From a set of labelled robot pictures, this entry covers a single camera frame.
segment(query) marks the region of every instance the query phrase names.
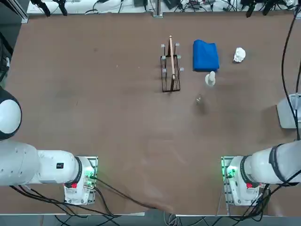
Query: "metal bracket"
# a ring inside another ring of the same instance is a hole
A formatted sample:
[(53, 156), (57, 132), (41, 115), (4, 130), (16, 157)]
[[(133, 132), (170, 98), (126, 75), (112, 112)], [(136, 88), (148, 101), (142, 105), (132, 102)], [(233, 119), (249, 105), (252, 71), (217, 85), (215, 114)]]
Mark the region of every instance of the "metal bracket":
[(7, 3), (10, 5), (10, 8), (19, 16), (21, 17), (21, 23), (28, 22), (28, 15), (26, 11), (22, 8), (17, 0), (6, 0)]

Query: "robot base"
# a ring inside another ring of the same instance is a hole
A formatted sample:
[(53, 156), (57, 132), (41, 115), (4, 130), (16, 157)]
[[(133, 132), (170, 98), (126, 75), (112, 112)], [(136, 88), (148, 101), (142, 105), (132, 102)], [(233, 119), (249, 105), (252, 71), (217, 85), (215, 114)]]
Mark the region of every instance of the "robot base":
[(224, 184), (227, 187), (227, 190), (225, 190), (227, 191), (227, 194), (225, 195), (227, 195), (226, 200), (230, 204), (237, 206), (250, 206), (252, 202), (259, 197), (259, 186), (250, 187), (250, 185), (247, 185), (242, 179), (240, 171), (240, 163), (242, 158), (242, 156), (235, 156), (231, 157), (232, 160), (229, 165), (222, 163), (222, 166), (224, 166), (224, 181), (226, 182)]
[(82, 164), (82, 173), (77, 184), (68, 188), (64, 186), (65, 202), (74, 205), (88, 205), (95, 202), (96, 180), (90, 176), (97, 176), (98, 157), (78, 156)]

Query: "black wire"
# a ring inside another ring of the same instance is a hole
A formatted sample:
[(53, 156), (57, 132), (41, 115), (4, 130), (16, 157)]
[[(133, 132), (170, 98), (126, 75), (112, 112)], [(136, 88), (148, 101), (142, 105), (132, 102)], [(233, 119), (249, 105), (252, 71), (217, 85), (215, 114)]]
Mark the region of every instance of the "black wire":
[(152, 10), (154, 10), (154, 11), (155, 11), (155, 8), (154, 8), (154, 6), (152, 5), (152, 2), (151, 2), (151, 0), (150, 0), (150, 5), (151, 5), (151, 7), (152, 7)]
[(266, 2), (263, 4), (263, 6), (259, 9), (261, 11), (265, 7)]
[(191, 8), (193, 9), (193, 11), (195, 12), (195, 8), (193, 7), (192, 3), (189, 1), (190, 5), (191, 5)]
[(207, 0), (207, 2), (208, 2), (208, 4), (209, 4), (209, 6), (210, 6), (211, 11), (213, 12), (213, 7), (211, 6), (209, 0)]
[[(20, 185), (19, 185), (19, 188), (21, 188), (21, 190), (22, 190), (23, 192), (25, 192), (26, 194), (32, 195), (33, 197), (37, 197), (37, 198), (41, 197), (41, 198), (47, 199), (47, 200), (49, 200), (49, 201), (55, 201), (55, 202), (58, 202), (58, 200), (50, 199), (50, 198), (47, 198), (47, 197), (43, 196), (42, 194), (40, 194), (39, 192), (35, 191), (34, 189), (31, 189), (31, 191), (35, 192), (35, 193), (38, 194), (39, 196), (36, 196), (36, 195), (34, 195), (34, 194), (31, 194), (30, 192), (26, 191), (26, 190), (25, 190), (22, 186), (20, 186)], [(70, 213), (68, 213), (66, 210), (64, 210), (62, 207), (60, 207), (58, 204), (54, 204), (54, 205), (57, 206), (58, 208), (60, 208), (60, 209), (61, 209), (63, 212), (65, 212), (67, 215), (72, 216)], [(66, 208), (73, 214), (73, 216), (77, 216), (77, 217), (79, 217), (79, 218), (87, 218), (87, 216), (79, 216), (79, 215), (77, 215), (77, 214), (76, 214), (69, 206), (66, 206), (66, 205), (63, 205), (63, 206), (66, 207)]]
[[(298, 99), (299, 99), (299, 81), (300, 81), (300, 74), (301, 74), (301, 60), (300, 60), (300, 65), (299, 65), (299, 71), (298, 71), (298, 76), (297, 76), (297, 82), (296, 82), (296, 99), (297, 99), (297, 103), (298, 103)], [(297, 110), (297, 106), (295, 106), (295, 124), (296, 124), (296, 131), (297, 131), (297, 140), (300, 140), (300, 134), (299, 134), (299, 123), (298, 123), (298, 110)]]
[(63, 222), (62, 220), (60, 220), (56, 215), (55, 215), (55, 218), (56, 218), (60, 223), (62, 223), (61, 226), (62, 226), (62, 225), (71, 226), (71, 225), (67, 224), (66, 222), (67, 222), (70, 218), (72, 218), (72, 216), (70, 216), (65, 222)]
[(95, 178), (95, 177), (90, 177), (92, 179), (95, 179), (95, 180), (98, 180), (99, 182), (103, 183), (104, 185), (106, 185), (107, 187), (109, 187), (110, 189), (112, 189), (113, 191), (117, 192), (119, 195), (123, 196), (124, 198), (127, 198), (129, 200), (131, 200), (132, 202), (140, 205), (140, 206), (143, 206), (143, 207), (146, 207), (146, 208), (149, 208), (149, 209), (156, 209), (155, 207), (153, 206), (150, 206), (150, 205), (146, 205), (146, 204), (143, 204), (135, 199), (133, 199), (132, 197), (122, 193), (121, 191), (117, 190), (116, 188), (112, 187), (111, 185), (105, 183), (104, 181), (102, 181), (101, 179), (98, 179), (98, 178)]
[(181, 220), (181, 218), (179, 217), (179, 221), (180, 221), (180, 223), (181, 223), (181, 226), (183, 226), (183, 223), (182, 223), (182, 220)]
[(202, 221), (202, 220), (204, 220), (204, 219), (205, 219), (205, 217), (202, 217), (200, 220), (197, 220), (197, 221), (194, 222), (193, 224), (190, 224), (190, 225), (187, 225), (187, 226), (196, 225), (198, 222), (200, 222), (200, 221)]
[(95, 5), (96, 5), (97, 3), (99, 3), (99, 2), (100, 2), (100, 0), (97, 0), (97, 1), (94, 3), (94, 5), (93, 5), (92, 9), (90, 9), (90, 10), (86, 11), (84, 14), (86, 14), (86, 13), (89, 13), (89, 12), (98, 11), (97, 9), (95, 9)]
[(207, 223), (207, 221), (205, 220), (205, 218), (204, 218), (204, 222), (205, 222), (205, 224), (206, 224), (207, 226), (209, 226), (209, 224)]
[(200, 8), (202, 8), (203, 10), (205, 10), (205, 12), (208, 12), (204, 7), (202, 7), (201, 5), (199, 6)]
[(184, 0), (181, 0), (181, 2), (177, 5), (177, 7), (175, 8), (174, 12), (176, 12), (176, 10), (179, 8), (179, 6), (182, 4)]
[[(253, 210), (256, 209), (258, 205), (262, 204), (262, 203), (265, 201), (265, 203), (264, 203), (263, 206), (262, 206), (261, 212), (260, 212), (260, 213), (261, 213), (261, 217), (260, 217), (259, 220), (255, 220), (255, 219), (254, 219), (255, 221), (260, 221), (260, 220), (262, 219), (262, 216), (263, 216), (263, 210), (264, 210), (264, 208), (268, 205), (268, 202), (269, 202), (271, 196), (272, 196), (276, 191), (278, 191), (280, 188), (282, 188), (283, 186), (287, 185), (292, 179), (294, 179), (294, 178), (295, 178), (296, 176), (298, 176), (300, 173), (301, 173), (301, 170), (297, 171), (294, 175), (292, 175), (290, 178), (288, 178), (284, 183), (278, 185), (278, 187), (275, 188), (272, 192), (270, 192), (269, 195), (267, 195), (266, 197), (263, 197), (259, 202), (257, 202), (257, 204), (256, 204), (256, 206), (254, 206)], [(242, 215), (241, 219), (240, 219), (238, 222), (236, 222), (235, 224), (233, 224), (232, 226), (237, 225), (240, 221), (242, 221), (242, 220), (244, 220), (244, 219), (247, 218), (247, 216), (245, 216), (245, 214), (249, 211), (249, 209), (252, 207), (252, 205), (253, 205), (255, 202), (256, 202), (256, 200), (254, 200), (254, 201), (251, 203), (251, 205), (248, 207), (248, 209), (247, 209), (247, 210), (244, 212), (244, 214)]]
[(66, 219), (66, 220), (64, 221), (64, 224), (67, 223), (67, 221), (68, 221), (70, 218), (72, 218), (72, 217), (73, 217), (73, 216), (68, 217), (68, 219)]
[(231, 4), (231, 1), (225, 1), (225, 0), (221, 0), (223, 2), (228, 3), (229, 5), (231, 5), (231, 8), (233, 8), (233, 10), (235, 11), (235, 7)]
[(120, 4), (119, 10), (118, 10), (118, 13), (120, 13), (120, 11), (121, 11), (122, 4), (123, 4), (123, 0), (121, 0), (121, 4)]
[(58, 9), (58, 7), (59, 6), (57, 6), (56, 9), (50, 15), (54, 14), (56, 12), (56, 10)]
[(112, 214), (112, 212), (109, 210), (109, 207), (108, 207), (108, 205), (107, 205), (107, 203), (106, 203), (106, 201), (105, 201), (105, 199), (104, 199), (104, 196), (103, 196), (102, 192), (101, 192), (97, 187), (94, 187), (94, 189), (95, 189), (95, 190), (98, 192), (98, 194), (100, 195), (100, 197), (101, 197), (101, 199), (102, 199), (102, 201), (103, 201), (103, 205), (104, 205), (104, 207), (105, 207), (107, 213), (108, 213), (111, 217), (115, 217), (115, 215)]
[(83, 206), (79, 206), (79, 205), (74, 205), (74, 204), (71, 204), (71, 203), (67, 203), (67, 202), (55, 202), (55, 201), (50, 201), (48, 199), (44, 199), (44, 198), (37, 198), (37, 197), (34, 197), (33, 194), (31, 195), (28, 195), (27, 193), (24, 193), (22, 191), (20, 191), (19, 189), (17, 189), (15, 186), (10, 186), (12, 189), (14, 189), (15, 191), (17, 191), (18, 193), (26, 196), (26, 197), (29, 197), (29, 198), (32, 198), (32, 199), (35, 199), (35, 200), (38, 200), (38, 201), (42, 201), (42, 202), (46, 202), (46, 203), (55, 203), (55, 204), (61, 204), (61, 205), (68, 205), (68, 206), (74, 206), (74, 207), (77, 207), (77, 208), (80, 208), (80, 209), (83, 209), (83, 210), (88, 210), (88, 211), (91, 211), (91, 212), (95, 212), (95, 213), (99, 213), (99, 214), (102, 214), (105, 218), (107, 218), (108, 220), (110, 220), (112, 223), (114, 223), (115, 225), (117, 226), (120, 226), (119, 224), (117, 224), (112, 218), (110, 218), (110, 215), (106, 214), (106, 213), (103, 213), (103, 212), (100, 212), (100, 211), (97, 211), (97, 210), (93, 210), (93, 209), (89, 209), (89, 208), (86, 208), (86, 207), (83, 207)]
[(216, 225), (217, 222), (219, 222), (222, 219), (222, 217), (219, 217), (211, 226)]
[(296, 12), (293, 16), (293, 20), (291, 22), (291, 25), (290, 25), (290, 29), (288, 31), (288, 34), (287, 34), (287, 37), (286, 37), (286, 40), (285, 40), (285, 45), (284, 45), (284, 49), (283, 49), (283, 53), (282, 53), (282, 60), (281, 60), (281, 78), (282, 78), (282, 84), (283, 84), (283, 89), (284, 89), (284, 92), (285, 92), (285, 96), (286, 96), (286, 99), (288, 101), (288, 104), (290, 106), (290, 109), (291, 109), (291, 112), (293, 114), (293, 117), (294, 117), (294, 121), (295, 121), (295, 126), (296, 126), (296, 131), (297, 131), (297, 140), (300, 140), (300, 134), (299, 134), (299, 126), (298, 126), (298, 118), (296, 117), (294, 111), (293, 111), (293, 106), (292, 106), (292, 103), (290, 101), (290, 98), (288, 96), (288, 93), (287, 93), (287, 89), (286, 89), (286, 86), (285, 86), (285, 79), (284, 79), (284, 61), (285, 61), (285, 54), (286, 54), (286, 48), (287, 48), (287, 44), (288, 44), (288, 41), (290, 39), (290, 36), (291, 36), (291, 33), (292, 33), (292, 29), (293, 29), (293, 25), (295, 23), (295, 20), (296, 20), (296, 17), (298, 15), (298, 13), (300, 12), (300, 5), (298, 5), (297, 9), (296, 9)]

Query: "metal rack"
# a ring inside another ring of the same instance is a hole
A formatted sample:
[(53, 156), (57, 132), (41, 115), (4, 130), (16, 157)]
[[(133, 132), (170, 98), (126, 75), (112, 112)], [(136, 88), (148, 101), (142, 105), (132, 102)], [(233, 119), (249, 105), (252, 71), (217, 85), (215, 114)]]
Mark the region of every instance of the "metal rack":
[[(172, 36), (169, 36), (168, 39), (168, 49), (166, 55), (165, 44), (161, 44), (161, 47), (164, 48), (164, 54), (160, 56), (161, 64), (161, 80), (162, 80), (162, 92), (175, 92), (181, 90), (180, 84), (180, 72), (184, 71), (184, 68), (179, 67), (180, 55), (176, 54), (176, 47), (179, 46), (179, 43), (174, 44)], [(167, 59), (171, 59), (171, 74), (167, 71)]]

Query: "black cable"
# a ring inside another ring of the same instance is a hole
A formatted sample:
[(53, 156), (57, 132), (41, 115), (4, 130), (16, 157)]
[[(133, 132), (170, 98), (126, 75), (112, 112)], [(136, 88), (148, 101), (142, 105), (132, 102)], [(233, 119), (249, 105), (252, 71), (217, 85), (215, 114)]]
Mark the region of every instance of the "black cable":
[(205, 12), (208, 12), (204, 7), (202, 7), (201, 5), (199, 6), (200, 8), (202, 8)]
[(207, 221), (205, 220), (205, 218), (204, 218), (204, 222), (205, 222), (205, 224), (206, 224), (207, 226), (209, 226), (209, 224), (207, 223)]
[(195, 8), (193, 7), (191, 1), (188, 2), (191, 5), (191, 8), (193, 9), (194, 12), (196, 12)]
[(183, 2), (184, 0), (181, 0), (180, 1), (180, 3), (177, 5), (177, 7), (175, 8), (175, 10), (174, 10), (174, 12), (176, 12), (176, 10), (182, 5), (182, 2)]
[(210, 4), (209, 0), (207, 0), (207, 2), (209, 4), (209, 6), (210, 6), (211, 11), (213, 12), (213, 6)]
[(10, 46), (10, 44), (8, 43), (8, 41), (6, 40), (6, 38), (4, 37), (4, 35), (0, 32), (0, 39), (3, 42), (4, 47), (6, 48), (6, 50), (9, 52), (9, 54), (12, 56), (13, 55), (13, 48)]
[(151, 5), (151, 7), (152, 7), (152, 10), (155, 11), (155, 8), (154, 8), (154, 6), (152, 5), (151, 0), (150, 0), (150, 5)]
[(297, 130), (297, 140), (300, 140), (300, 135), (299, 135), (299, 132), (298, 132), (298, 130), (299, 130), (298, 118), (295, 116), (295, 113), (293, 111), (293, 106), (292, 106), (292, 103), (290, 101), (290, 98), (288, 96), (287, 89), (286, 89), (286, 86), (285, 86), (284, 61), (285, 61), (285, 54), (286, 54), (287, 44), (288, 44), (288, 41), (290, 39), (290, 36), (291, 36), (291, 33), (292, 33), (292, 29), (293, 29), (293, 25), (295, 23), (296, 17), (297, 17), (297, 15), (298, 15), (299, 12), (300, 12), (300, 5), (298, 5), (298, 7), (296, 9), (296, 12), (295, 12), (295, 14), (293, 16), (293, 20), (291, 22), (290, 29), (288, 31), (288, 34), (287, 34), (287, 37), (286, 37), (286, 40), (285, 40), (285, 45), (284, 45), (284, 49), (283, 49), (283, 53), (282, 53), (282, 60), (281, 60), (281, 78), (282, 78), (282, 84), (283, 84), (283, 89), (284, 89), (284, 92), (285, 92), (286, 99), (288, 101), (288, 104), (290, 106), (291, 112), (292, 112), (293, 117), (294, 117), (295, 126), (296, 126), (296, 130)]
[(95, 189), (95, 190), (97, 191), (97, 193), (100, 195), (100, 197), (101, 197), (101, 199), (102, 199), (102, 201), (103, 201), (103, 205), (104, 205), (105, 210), (107, 211), (107, 213), (108, 213), (111, 217), (115, 217), (115, 215), (112, 214), (112, 212), (109, 210), (109, 207), (108, 207), (108, 205), (107, 205), (107, 203), (106, 203), (106, 201), (105, 201), (105, 199), (104, 199), (104, 196), (103, 196), (102, 192), (101, 192), (97, 187), (94, 187), (94, 189)]
[(266, 2), (263, 4), (263, 6), (259, 9), (261, 11), (265, 7)]
[(101, 179), (98, 179), (98, 178), (95, 178), (95, 177), (90, 177), (91, 179), (95, 179), (95, 180), (98, 180), (99, 182), (103, 183), (104, 185), (106, 185), (107, 187), (109, 187), (110, 189), (112, 189), (113, 191), (117, 192), (120, 196), (124, 197), (124, 198), (127, 198), (129, 200), (131, 200), (132, 202), (140, 205), (140, 206), (143, 206), (143, 207), (146, 207), (146, 208), (149, 208), (149, 209), (157, 209), (153, 206), (150, 206), (150, 205), (146, 205), (146, 204), (143, 204), (135, 199), (133, 199), (132, 197), (122, 193), (121, 191), (117, 190), (116, 188), (112, 187), (111, 185), (107, 184), (106, 182), (102, 181)]
[[(301, 74), (301, 60), (300, 60), (300, 65), (299, 65), (299, 71), (298, 71), (298, 76), (297, 76), (297, 82), (296, 82), (296, 101), (298, 104), (298, 99), (299, 99), (299, 81), (300, 81), (300, 74)], [(300, 140), (300, 134), (299, 134), (299, 123), (298, 123), (298, 109), (297, 106), (295, 106), (295, 124), (296, 124), (296, 131), (297, 131), (297, 140)]]
[(200, 220), (197, 220), (196, 222), (194, 222), (193, 224), (187, 225), (187, 226), (192, 226), (192, 225), (196, 225), (198, 222), (201, 222), (202, 220), (204, 220), (205, 217), (202, 217)]
[(67, 224), (66, 222), (67, 222), (70, 218), (72, 218), (72, 216), (70, 216), (65, 222), (63, 222), (62, 220), (60, 220), (56, 215), (55, 215), (55, 218), (56, 218), (60, 223), (62, 223), (61, 226), (62, 226), (62, 225), (71, 226), (71, 225)]
[(123, 4), (123, 0), (121, 0), (121, 4), (120, 4), (119, 10), (118, 10), (118, 13), (120, 13), (120, 11), (121, 11), (122, 4)]
[(59, 7), (59, 6), (56, 7), (56, 9), (51, 13), (51, 15), (54, 14), (54, 13), (56, 12), (56, 10), (58, 9), (58, 7)]
[[(282, 188), (283, 186), (287, 185), (292, 179), (294, 179), (294, 178), (295, 178), (296, 176), (298, 176), (300, 173), (301, 173), (301, 170), (297, 171), (294, 175), (292, 175), (290, 178), (288, 178), (284, 183), (279, 184), (277, 188), (275, 188), (272, 192), (269, 193), (269, 195), (267, 195), (266, 197), (263, 197), (260, 201), (258, 201), (257, 204), (256, 204), (256, 206), (253, 207), (253, 210), (254, 210), (258, 205), (262, 204), (262, 203), (265, 201), (265, 203), (264, 203), (263, 206), (262, 206), (262, 212), (261, 212), (261, 214), (263, 215), (263, 210), (264, 210), (264, 208), (268, 205), (268, 202), (269, 202), (271, 196), (272, 196), (276, 191), (278, 191), (280, 188)], [(245, 217), (245, 214), (249, 211), (249, 209), (253, 206), (253, 204), (254, 204), (255, 202), (256, 202), (256, 200), (254, 200), (254, 201), (251, 203), (251, 205), (248, 207), (248, 209), (247, 209), (247, 210), (244, 212), (244, 214), (242, 215), (241, 219), (240, 219), (238, 222), (236, 222), (235, 224), (233, 224), (232, 226), (235, 226), (235, 225), (237, 225), (240, 221), (246, 219), (247, 216)]]
[(231, 4), (231, 1), (230, 1), (230, 0), (229, 0), (229, 1), (221, 0), (221, 1), (226, 2), (226, 3), (228, 3), (229, 5), (231, 5), (231, 8), (233, 8), (233, 10), (235, 11), (235, 7)]
[(180, 221), (180, 223), (181, 223), (181, 226), (183, 226), (183, 223), (182, 223), (182, 220), (181, 220), (181, 218), (179, 217), (179, 221)]
[(14, 189), (15, 191), (17, 191), (18, 193), (20, 193), (20, 194), (22, 194), (22, 195), (24, 195), (24, 196), (26, 196), (28, 198), (32, 198), (32, 199), (35, 199), (35, 200), (38, 200), (38, 201), (42, 201), (42, 202), (46, 202), (46, 203), (51, 203), (51, 204), (55, 203), (55, 204), (61, 204), (61, 205), (74, 206), (74, 207), (77, 207), (77, 208), (80, 208), (80, 209), (83, 209), (83, 210), (88, 210), (88, 211), (91, 211), (91, 212), (102, 214), (105, 218), (107, 218), (108, 220), (110, 220), (112, 223), (114, 223), (117, 226), (120, 226), (112, 218), (110, 218), (110, 215), (108, 215), (106, 213), (103, 213), (103, 212), (100, 212), (100, 211), (97, 211), (97, 210), (93, 210), (93, 209), (89, 209), (89, 208), (86, 208), (86, 207), (83, 207), (83, 206), (74, 205), (74, 204), (67, 203), (67, 202), (55, 202), (55, 201), (49, 201), (49, 200), (44, 199), (44, 198), (37, 198), (37, 197), (34, 197), (33, 194), (32, 195), (28, 195), (27, 193), (24, 193), (24, 192), (20, 191), (15, 186), (10, 186), (10, 187), (12, 189)]
[(219, 217), (211, 226), (216, 225), (217, 222), (219, 222), (222, 219), (222, 217)]
[[(26, 191), (26, 190), (25, 190), (22, 186), (20, 186), (20, 185), (19, 185), (19, 188), (21, 188), (21, 190), (22, 190), (24, 193), (26, 193), (26, 194), (28, 194), (28, 195), (32, 195), (33, 197), (36, 197), (36, 198), (41, 197), (41, 198), (47, 199), (47, 200), (49, 200), (49, 201), (55, 201), (55, 202), (58, 202), (58, 200), (47, 198), (47, 197), (43, 196), (42, 194), (40, 194), (39, 192), (37, 192), (37, 191), (35, 191), (35, 190), (33, 190), (33, 189), (31, 189), (31, 191), (35, 192), (35, 193), (38, 194), (39, 196), (36, 196), (36, 195), (34, 195), (34, 194), (31, 194), (30, 192)], [(57, 206), (58, 208), (60, 208), (60, 209), (61, 209), (64, 213), (66, 213), (67, 215), (72, 216), (70, 213), (68, 213), (66, 210), (64, 210), (62, 207), (60, 207), (58, 204), (54, 204), (54, 205)], [(87, 217), (87, 216), (79, 216), (79, 215), (77, 215), (77, 214), (76, 214), (69, 206), (65, 206), (65, 205), (63, 205), (63, 206), (66, 207), (66, 208), (73, 214), (73, 216), (77, 216), (77, 217), (79, 217), (79, 218), (86, 218), (86, 217)]]

